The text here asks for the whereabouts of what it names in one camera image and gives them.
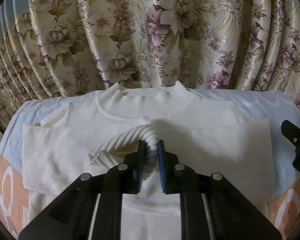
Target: bedsheet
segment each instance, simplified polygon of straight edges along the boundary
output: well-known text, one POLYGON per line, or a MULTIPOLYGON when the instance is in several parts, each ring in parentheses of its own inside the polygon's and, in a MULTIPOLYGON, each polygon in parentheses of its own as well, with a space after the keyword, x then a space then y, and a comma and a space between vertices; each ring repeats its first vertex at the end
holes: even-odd
MULTIPOLYGON (((274 91, 191 91, 205 98, 233 101, 254 118, 270 119, 275 183, 268 204, 268 219, 286 239, 300 222, 300 173, 292 166, 294 146, 281 135, 280 126, 288 119, 300 127, 300 111, 288 96, 274 91)), ((93 100, 101 93, 103 91, 93 91, 71 98, 27 101, 11 119, 0 143, 0 219, 15 238, 26 225, 29 198, 22 184, 23 125, 41 121, 66 103, 93 100)))

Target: blue curtain section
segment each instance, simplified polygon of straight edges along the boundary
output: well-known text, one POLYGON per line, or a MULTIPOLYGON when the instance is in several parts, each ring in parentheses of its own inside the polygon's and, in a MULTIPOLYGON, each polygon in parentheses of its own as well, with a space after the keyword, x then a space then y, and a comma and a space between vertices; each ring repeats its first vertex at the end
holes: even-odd
POLYGON ((4 0, 0 6, 1 130, 28 100, 116 82, 142 88, 176 80, 189 88, 281 91, 300 110, 300 2, 4 0))

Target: white fabric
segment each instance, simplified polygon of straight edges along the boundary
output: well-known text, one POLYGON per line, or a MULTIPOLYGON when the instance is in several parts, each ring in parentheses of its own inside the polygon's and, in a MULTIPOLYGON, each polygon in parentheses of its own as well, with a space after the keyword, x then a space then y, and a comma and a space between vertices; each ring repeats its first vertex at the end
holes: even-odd
MULTIPOLYGON (((29 206, 38 207, 28 213, 28 222, 45 206, 38 201, 40 194, 52 199, 84 172, 93 176, 105 173, 104 166, 90 164, 89 155, 98 156, 98 149, 109 139, 147 124, 154 124, 166 150, 177 154, 180 162, 201 174, 222 173, 259 210, 265 210, 274 183, 267 119, 253 120, 229 101, 202 99, 180 83, 172 88, 137 90, 114 85, 94 101, 59 108, 44 118, 41 126, 24 126, 23 183, 37 196, 29 198, 29 206), (158 117, 146 105, 157 105, 158 117)), ((180 232, 179 217, 179 197, 162 193, 156 167, 143 181, 140 194, 123 197, 122 224, 133 227, 124 229, 122 239, 138 239, 143 234, 155 239, 160 228, 165 234, 171 227, 180 232)), ((173 237, 180 238, 179 233, 173 237)))

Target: ribbed collar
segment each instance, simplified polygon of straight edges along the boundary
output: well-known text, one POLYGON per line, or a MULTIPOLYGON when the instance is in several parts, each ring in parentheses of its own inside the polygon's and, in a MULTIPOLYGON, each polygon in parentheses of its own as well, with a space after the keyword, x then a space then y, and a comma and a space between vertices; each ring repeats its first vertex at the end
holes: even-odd
POLYGON ((167 117, 185 109, 197 97, 179 81, 173 87, 127 89, 114 84, 96 98, 100 111, 119 119, 167 117))

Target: curtain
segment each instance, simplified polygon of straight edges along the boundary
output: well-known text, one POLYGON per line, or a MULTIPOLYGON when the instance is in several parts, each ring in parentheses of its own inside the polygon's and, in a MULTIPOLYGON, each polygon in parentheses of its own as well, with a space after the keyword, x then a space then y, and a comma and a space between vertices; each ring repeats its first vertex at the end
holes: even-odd
POLYGON ((286 93, 300 110, 298 0, 5 0, 0 129, 28 100, 116 82, 286 93))

